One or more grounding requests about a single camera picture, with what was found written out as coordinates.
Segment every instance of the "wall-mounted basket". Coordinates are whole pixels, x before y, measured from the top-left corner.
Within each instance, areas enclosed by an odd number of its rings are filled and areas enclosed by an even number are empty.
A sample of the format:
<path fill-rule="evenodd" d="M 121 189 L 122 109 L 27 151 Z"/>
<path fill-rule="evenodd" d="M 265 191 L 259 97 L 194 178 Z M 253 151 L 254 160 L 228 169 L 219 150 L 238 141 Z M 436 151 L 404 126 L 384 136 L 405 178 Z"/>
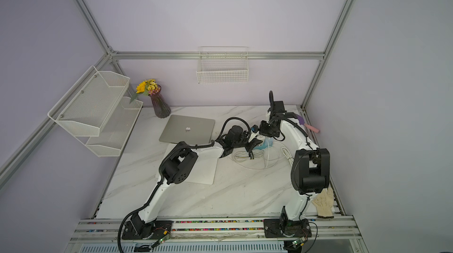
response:
<path fill-rule="evenodd" d="M 200 84 L 247 82 L 247 47 L 200 47 L 197 78 Z"/>
<path fill-rule="evenodd" d="M 47 115 L 98 157 L 119 156 L 143 102 L 134 100 L 129 103 L 130 98 L 123 97 L 130 80 L 124 75 L 98 71 L 94 66 L 84 75 L 88 75 L 85 77 L 88 80 L 79 85 L 83 86 L 76 90 L 71 101 L 63 109 L 58 109 L 67 99 L 66 95 L 63 96 Z"/>

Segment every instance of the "yellow flower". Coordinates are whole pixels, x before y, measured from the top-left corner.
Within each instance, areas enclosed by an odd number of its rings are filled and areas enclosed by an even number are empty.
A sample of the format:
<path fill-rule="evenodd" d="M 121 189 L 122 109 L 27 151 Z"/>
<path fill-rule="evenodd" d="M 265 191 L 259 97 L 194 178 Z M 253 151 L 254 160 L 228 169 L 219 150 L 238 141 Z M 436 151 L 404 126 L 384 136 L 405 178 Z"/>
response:
<path fill-rule="evenodd" d="M 145 87 L 145 85 L 146 85 L 146 82 L 143 81 L 143 82 L 141 82 L 141 83 L 139 84 L 139 86 L 137 86 L 137 94 L 143 93 L 143 92 L 144 92 L 144 87 Z"/>

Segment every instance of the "wire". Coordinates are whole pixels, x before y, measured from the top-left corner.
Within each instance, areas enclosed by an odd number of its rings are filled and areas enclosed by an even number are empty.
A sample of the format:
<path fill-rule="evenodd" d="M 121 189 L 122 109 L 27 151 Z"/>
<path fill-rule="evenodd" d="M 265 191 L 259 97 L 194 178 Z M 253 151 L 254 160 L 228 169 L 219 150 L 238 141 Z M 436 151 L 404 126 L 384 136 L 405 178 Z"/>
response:
<path fill-rule="evenodd" d="M 281 150 L 282 150 L 282 153 L 284 154 L 283 156 L 275 158 L 275 159 L 270 159 L 270 150 L 271 150 L 271 148 L 275 148 L 275 147 L 274 146 L 269 146 L 269 143 L 268 143 L 268 146 L 266 148 L 264 148 L 264 150 L 260 150 L 260 149 L 253 149 L 252 150 L 252 152 L 253 152 L 252 154 L 253 154 L 254 158 L 258 159 L 258 158 L 264 158 L 264 151 L 266 149 L 268 149 L 267 164 L 265 165 L 264 168 L 252 168 L 252 167 L 246 167 L 246 166 L 242 165 L 241 164 L 242 162 L 250 160 L 249 154 L 246 151 L 237 151 L 232 157 L 231 156 L 228 156 L 228 157 L 230 158 L 230 160 L 232 160 L 233 162 L 237 163 L 238 165 L 240 165 L 243 168 L 246 168 L 246 169 L 249 169 L 249 170 L 255 170 L 255 171 L 265 170 L 265 169 L 268 169 L 268 168 L 271 168 L 271 167 L 275 166 L 278 163 L 278 162 L 276 162 L 275 164 L 273 164 L 271 166 L 268 166 L 269 162 L 277 161 L 277 160 L 280 160 L 282 158 L 288 158 L 288 155 L 289 155 L 288 148 L 286 148 L 286 146 L 284 144 L 282 144 L 282 143 L 279 143 L 279 142 L 274 142 L 274 143 L 282 145 Z"/>
<path fill-rule="evenodd" d="M 300 160 L 297 161 L 297 164 L 294 167 L 294 170 L 297 168 L 297 165 L 299 165 L 299 162 L 300 162 Z M 297 187 L 297 188 L 298 188 L 297 191 L 301 192 L 303 195 L 307 195 L 307 196 L 313 195 L 313 194 L 307 194 L 307 193 L 303 192 L 302 189 L 300 189 L 299 187 Z"/>
<path fill-rule="evenodd" d="M 313 150 L 313 148 L 310 146 L 310 143 L 309 143 L 309 138 L 308 137 L 305 137 L 305 143 L 306 143 L 306 146 L 309 146 L 310 149 Z"/>
<path fill-rule="evenodd" d="M 286 157 L 286 159 L 288 159 L 289 165 L 292 166 L 294 163 L 294 158 L 291 156 L 291 153 L 289 152 L 288 148 L 283 146 L 280 150 L 282 151 L 282 153 Z"/>
<path fill-rule="evenodd" d="M 246 141 L 248 141 L 250 136 L 252 135 L 252 130 L 250 129 L 249 124 L 245 120 L 243 120 L 241 118 L 237 118 L 237 117 L 231 117 L 231 118 L 225 120 L 225 122 L 223 123 L 223 126 L 222 126 L 222 130 L 220 130 L 219 137 L 217 137 L 216 141 L 222 137 L 223 130 L 225 129 L 225 126 L 227 125 L 227 122 L 230 121 L 230 120 L 240 120 L 246 125 L 247 130 L 249 132 L 249 135 L 247 136 L 247 140 L 246 140 Z"/>
<path fill-rule="evenodd" d="M 274 138 L 275 140 L 280 141 L 280 142 L 284 141 L 284 140 L 286 139 L 286 137 L 285 137 L 285 135 L 283 134 L 283 132 L 280 131 L 280 133 L 283 135 L 283 139 L 278 140 L 277 138 L 275 138 L 275 136 L 272 137 L 272 138 Z"/>
<path fill-rule="evenodd" d="M 267 168 L 267 165 L 269 164 L 269 155 L 270 155 L 269 138 L 266 137 L 266 140 L 267 140 L 267 148 L 269 148 L 269 150 L 267 151 L 267 162 L 266 162 L 266 165 L 264 166 L 264 168 Z"/>
<path fill-rule="evenodd" d="M 303 207 L 302 211 L 299 214 L 299 220 L 300 216 L 302 216 L 303 211 L 305 211 L 305 208 L 307 208 L 307 205 L 309 204 L 310 196 L 307 194 L 307 200 L 305 201 L 305 206 Z"/>
<path fill-rule="evenodd" d="M 287 122 L 289 122 L 292 126 L 296 127 L 300 132 L 302 132 L 302 134 L 305 136 L 305 137 L 308 137 L 309 135 L 305 132 L 305 130 L 303 130 L 303 128 L 298 125 L 297 123 L 295 123 L 294 121 L 292 120 L 289 120 L 287 118 L 284 118 L 284 117 L 281 117 L 281 116 L 275 116 L 273 117 L 271 120 L 269 120 L 268 124 L 270 125 L 272 122 L 276 121 L 276 120 L 285 120 Z"/>
<path fill-rule="evenodd" d="M 316 242 L 316 238 L 318 237 L 318 225 L 315 224 L 314 222 L 309 222 L 309 224 L 314 224 L 316 226 L 316 235 L 314 236 L 314 240 L 313 240 L 313 243 L 312 245 L 310 245 L 310 247 L 307 249 L 307 251 L 305 251 L 305 253 L 307 253 L 308 251 L 310 251 L 310 249 L 313 247 L 314 243 Z"/>
<path fill-rule="evenodd" d="M 168 231 L 168 229 L 166 229 L 166 228 L 156 228 L 155 230 L 153 230 L 153 232 L 155 232 L 155 231 L 158 230 L 158 229 L 162 229 L 162 230 Z"/>

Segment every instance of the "work glove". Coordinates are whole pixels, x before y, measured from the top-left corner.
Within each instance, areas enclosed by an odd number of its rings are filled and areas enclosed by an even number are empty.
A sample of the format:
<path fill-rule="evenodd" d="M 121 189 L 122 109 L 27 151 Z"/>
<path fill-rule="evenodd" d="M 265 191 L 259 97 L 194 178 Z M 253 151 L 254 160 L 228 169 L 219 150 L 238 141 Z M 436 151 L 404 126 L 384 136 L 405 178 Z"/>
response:
<path fill-rule="evenodd" d="M 333 189 L 330 186 L 327 189 L 324 188 L 323 191 L 313 199 L 312 203 L 316 206 L 316 210 L 318 210 L 318 217 L 324 219 L 333 218 Z"/>

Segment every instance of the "silver laptop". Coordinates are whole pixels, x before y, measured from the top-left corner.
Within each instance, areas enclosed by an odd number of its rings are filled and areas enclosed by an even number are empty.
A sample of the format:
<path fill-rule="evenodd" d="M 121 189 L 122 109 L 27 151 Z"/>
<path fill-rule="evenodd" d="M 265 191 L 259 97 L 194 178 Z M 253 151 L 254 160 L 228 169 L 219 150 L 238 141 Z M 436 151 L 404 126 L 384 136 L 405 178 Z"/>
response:
<path fill-rule="evenodd" d="M 172 114 L 159 138 L 160 142 L 190 145 L 208 144 L 215 120 Z"/>

